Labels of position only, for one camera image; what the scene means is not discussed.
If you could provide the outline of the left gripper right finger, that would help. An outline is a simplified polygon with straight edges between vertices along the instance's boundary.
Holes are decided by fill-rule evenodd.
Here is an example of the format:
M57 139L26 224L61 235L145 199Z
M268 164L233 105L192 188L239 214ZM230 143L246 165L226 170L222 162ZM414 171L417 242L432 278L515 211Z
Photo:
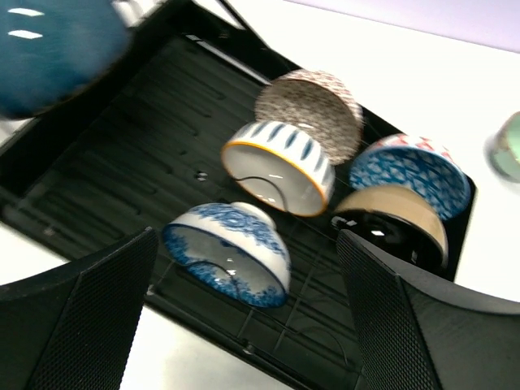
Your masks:
M371 389L517 389L519 304L464 288L340 231Z

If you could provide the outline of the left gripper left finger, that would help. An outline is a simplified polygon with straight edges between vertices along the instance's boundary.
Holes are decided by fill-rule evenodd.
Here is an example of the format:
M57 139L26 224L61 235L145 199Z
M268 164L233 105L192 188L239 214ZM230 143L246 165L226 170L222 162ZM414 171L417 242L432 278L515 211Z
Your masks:
M117 389L158 253L151 227L1 287L3 389Z

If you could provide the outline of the blue triangle patterned bowl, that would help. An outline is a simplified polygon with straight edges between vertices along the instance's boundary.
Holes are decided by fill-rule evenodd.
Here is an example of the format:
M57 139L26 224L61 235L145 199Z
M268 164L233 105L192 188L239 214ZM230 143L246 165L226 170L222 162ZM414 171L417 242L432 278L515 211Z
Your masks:
M470 202L470 183L450 152L424 136L404 133L371 144L352 162L349 183L354 189L395 184L415 191L448 220Z

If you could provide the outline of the blue floral bowl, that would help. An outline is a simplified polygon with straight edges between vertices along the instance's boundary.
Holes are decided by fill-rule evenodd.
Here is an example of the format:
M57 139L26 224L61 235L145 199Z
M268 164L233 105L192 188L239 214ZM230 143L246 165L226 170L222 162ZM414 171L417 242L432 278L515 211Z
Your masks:
M219 293L261 308L288 299L288 248L274 220L256 206L194 206L164 227L162 239L178 264Z

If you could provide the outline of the mint green bowl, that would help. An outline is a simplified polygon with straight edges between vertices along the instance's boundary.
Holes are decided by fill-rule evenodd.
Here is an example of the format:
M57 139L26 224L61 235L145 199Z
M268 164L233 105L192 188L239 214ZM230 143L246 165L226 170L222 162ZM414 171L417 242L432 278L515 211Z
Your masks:
M519 182L519 112L513 113L489 139L487 159L503 178Z

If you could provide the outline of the white bowl orange rim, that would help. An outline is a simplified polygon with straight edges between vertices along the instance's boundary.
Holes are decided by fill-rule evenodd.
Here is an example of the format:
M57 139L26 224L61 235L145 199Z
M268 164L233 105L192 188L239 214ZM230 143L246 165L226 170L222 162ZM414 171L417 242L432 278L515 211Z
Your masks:
M331 200L336 172L324 148L300 128L255 121L223 146L223 166L247 192L293 215L322 214Z

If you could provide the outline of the brown patterned bowl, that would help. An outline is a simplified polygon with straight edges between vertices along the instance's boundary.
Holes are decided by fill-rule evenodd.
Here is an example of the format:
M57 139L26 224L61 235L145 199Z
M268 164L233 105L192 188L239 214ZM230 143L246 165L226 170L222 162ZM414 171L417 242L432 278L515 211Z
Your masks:
M318 141L331 164L353 158L362 143L362 107L336 76L298 69L267 85L254 106L255 118L292 124Z

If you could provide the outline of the teal bowl tan inside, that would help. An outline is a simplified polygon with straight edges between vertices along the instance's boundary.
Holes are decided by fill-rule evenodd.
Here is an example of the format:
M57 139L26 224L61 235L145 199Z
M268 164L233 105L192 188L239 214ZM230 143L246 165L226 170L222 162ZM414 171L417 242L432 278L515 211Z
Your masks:
M82 93L130 44L111 1L3 1L2 117L38 116Z

